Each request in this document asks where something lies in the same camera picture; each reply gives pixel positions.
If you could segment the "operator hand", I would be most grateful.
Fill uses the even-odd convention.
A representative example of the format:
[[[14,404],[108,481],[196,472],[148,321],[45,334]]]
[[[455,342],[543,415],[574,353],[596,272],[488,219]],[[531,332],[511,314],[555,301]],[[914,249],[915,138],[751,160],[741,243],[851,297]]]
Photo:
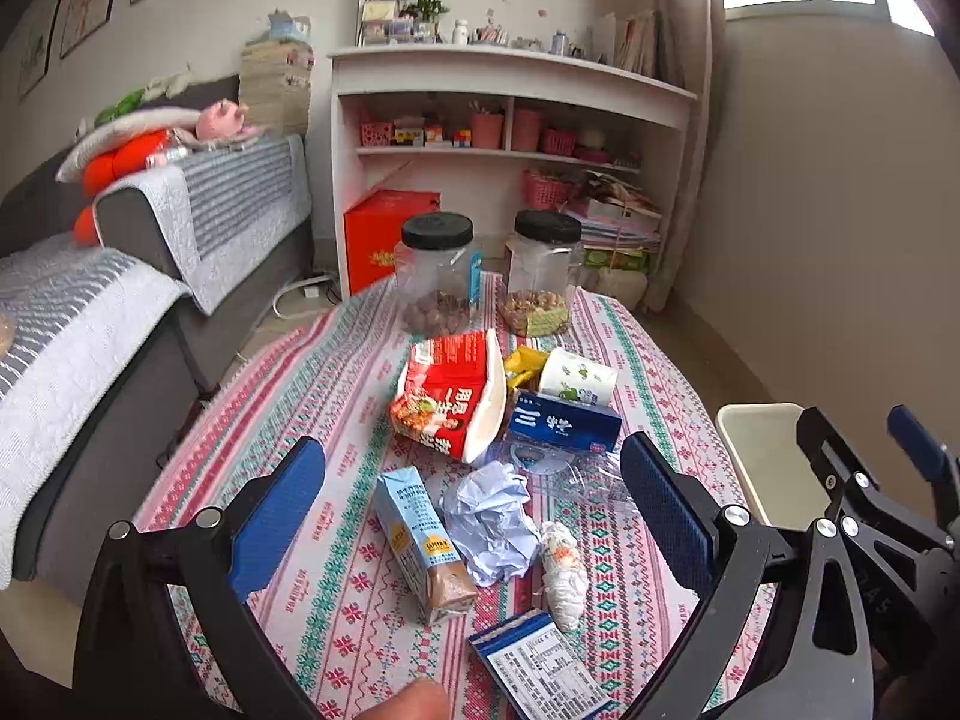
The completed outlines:
[[[417,679],[377,706],[355,715],[355,720],[448,720],[449,697],[441,684]]]

